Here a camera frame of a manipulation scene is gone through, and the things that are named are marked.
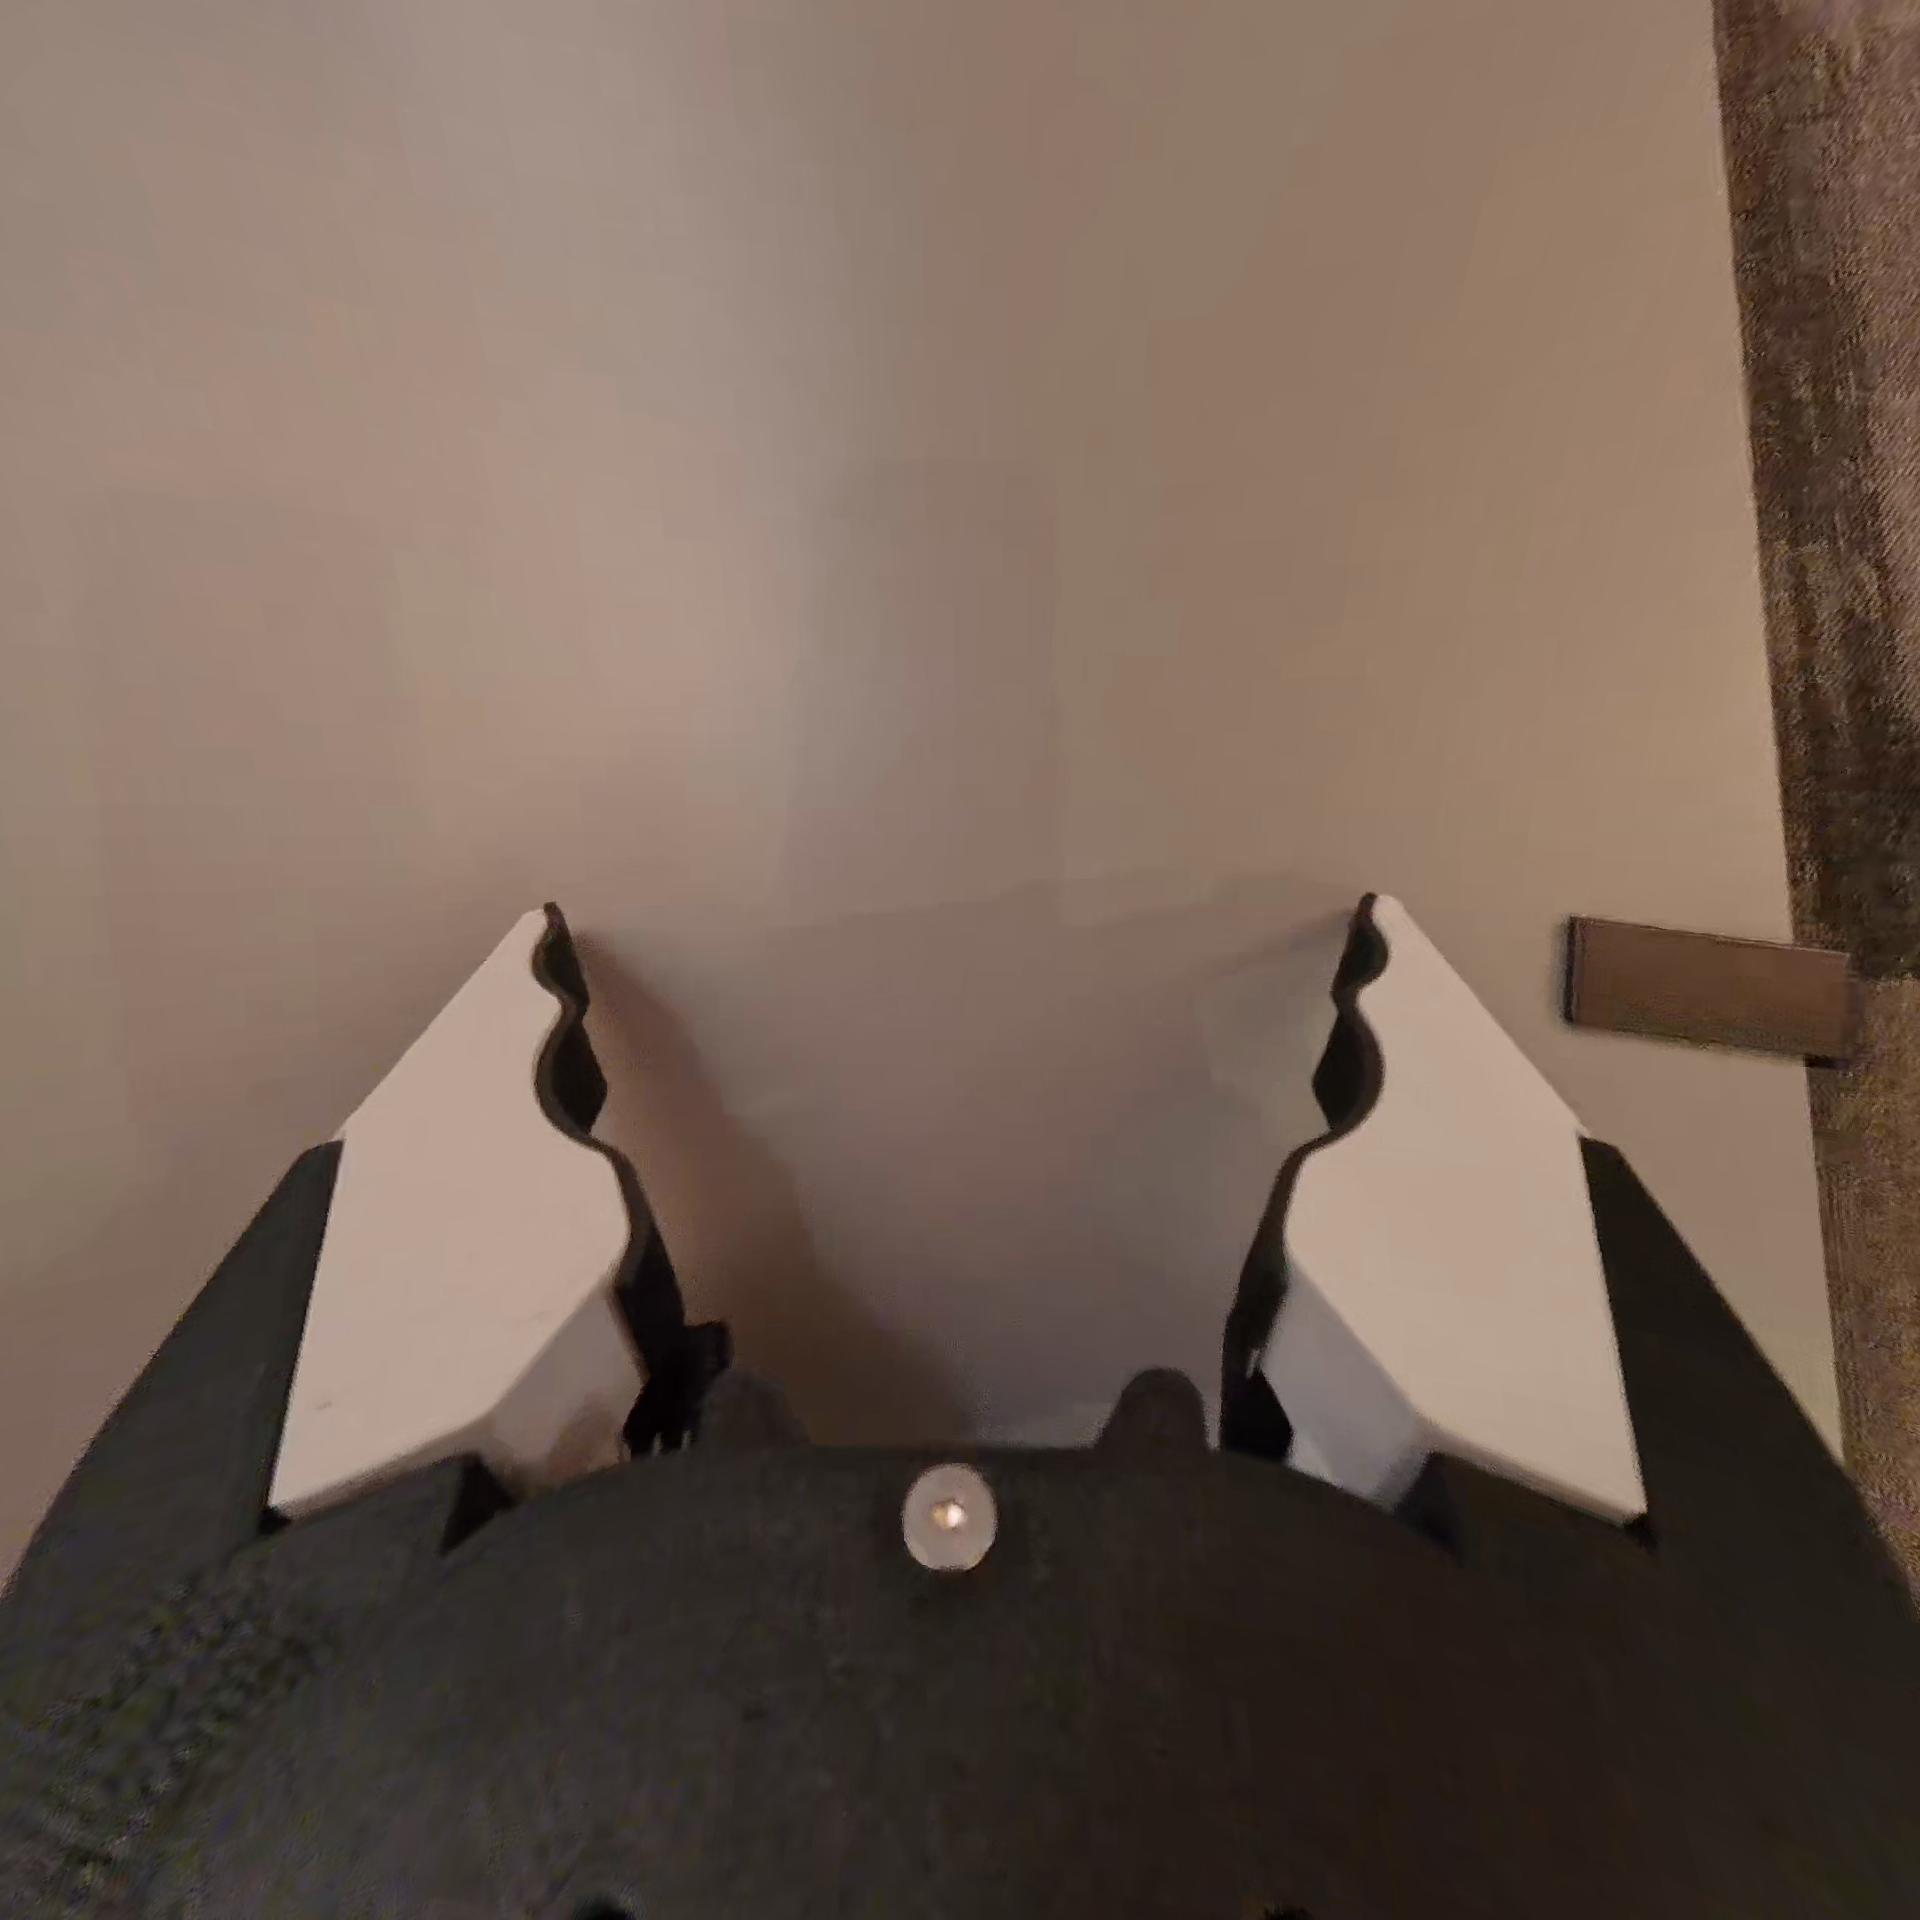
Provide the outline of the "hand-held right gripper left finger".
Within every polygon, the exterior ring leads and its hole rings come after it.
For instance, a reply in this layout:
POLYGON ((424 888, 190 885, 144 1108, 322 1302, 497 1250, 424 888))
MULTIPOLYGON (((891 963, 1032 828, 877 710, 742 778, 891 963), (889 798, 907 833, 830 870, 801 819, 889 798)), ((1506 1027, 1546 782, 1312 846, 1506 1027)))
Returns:
POLYGON ((314 1517, 474 1457, 513 1497, 689 1444, 732 1363, 689 1317, 556 904, 524 915, 336 1134, 273 1468, 314 1517))

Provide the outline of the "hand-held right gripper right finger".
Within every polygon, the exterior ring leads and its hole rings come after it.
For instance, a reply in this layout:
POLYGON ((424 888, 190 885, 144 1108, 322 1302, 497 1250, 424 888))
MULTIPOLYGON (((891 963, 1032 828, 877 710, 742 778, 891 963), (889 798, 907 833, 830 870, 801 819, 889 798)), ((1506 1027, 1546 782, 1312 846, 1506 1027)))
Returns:
POLYGON ((1379 1506, 1428 1461, 1646 1513, 1571 1104, 1392 896, 1349 924, 1220 1350, 1220 1449, 1379 1506))

